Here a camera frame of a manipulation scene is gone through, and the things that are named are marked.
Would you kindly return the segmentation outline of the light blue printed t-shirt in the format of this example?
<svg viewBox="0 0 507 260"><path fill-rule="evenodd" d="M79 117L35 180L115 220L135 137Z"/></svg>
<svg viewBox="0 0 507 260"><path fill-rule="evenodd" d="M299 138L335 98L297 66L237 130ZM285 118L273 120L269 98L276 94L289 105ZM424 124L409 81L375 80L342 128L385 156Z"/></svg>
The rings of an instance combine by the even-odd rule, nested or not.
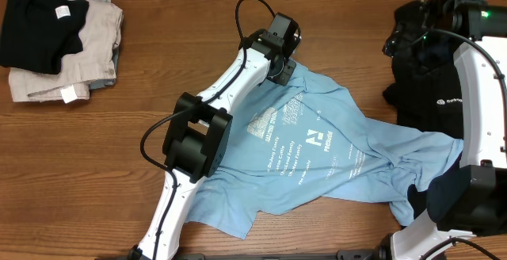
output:
<svg viewBox="0 0 507 260"><path fill-rule="evenodd" d="M458 159L463 141L366 117L349 91L298 65L286 86L264 82L234 113L227 150L187 216L244 239L256 215L332 197L387 203L414 220L420 191Z"/></svg>

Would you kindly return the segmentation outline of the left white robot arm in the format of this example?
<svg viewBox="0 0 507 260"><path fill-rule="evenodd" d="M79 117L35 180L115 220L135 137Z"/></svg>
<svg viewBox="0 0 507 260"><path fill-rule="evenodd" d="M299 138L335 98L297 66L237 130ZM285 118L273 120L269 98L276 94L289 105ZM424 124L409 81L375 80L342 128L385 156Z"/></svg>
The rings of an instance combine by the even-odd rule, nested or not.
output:
<svg viewBox="0 0 507 260"><path fill-rule="evenodd" d="M297 22L277 13L267 29L240 38L237 57L216 82L196 96L183 93L177 99L173 114L164 118L169 127L160 164L165 173L162 194L129 259L174 258L193 198L225 156L234 111L265 80L288 83L295 70L290 57L299 42Z"/></svg>

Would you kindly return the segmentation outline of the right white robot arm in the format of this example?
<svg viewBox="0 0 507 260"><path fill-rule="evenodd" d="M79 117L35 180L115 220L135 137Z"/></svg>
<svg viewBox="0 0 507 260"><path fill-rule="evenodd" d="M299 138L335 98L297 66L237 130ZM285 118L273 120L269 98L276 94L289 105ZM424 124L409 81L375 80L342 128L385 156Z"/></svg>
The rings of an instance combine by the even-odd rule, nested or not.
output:
<svg viewBox="0 0 507 260"><path fill-rule="evenodd" d="M422 47L429 35L452 42L463 103L459 168L434 178L426 208L374 250L339 259L442 259L457 243L506 232L506 8L486 0L418 1L418 21L398 21L383 46L390 57Z"/></svg>

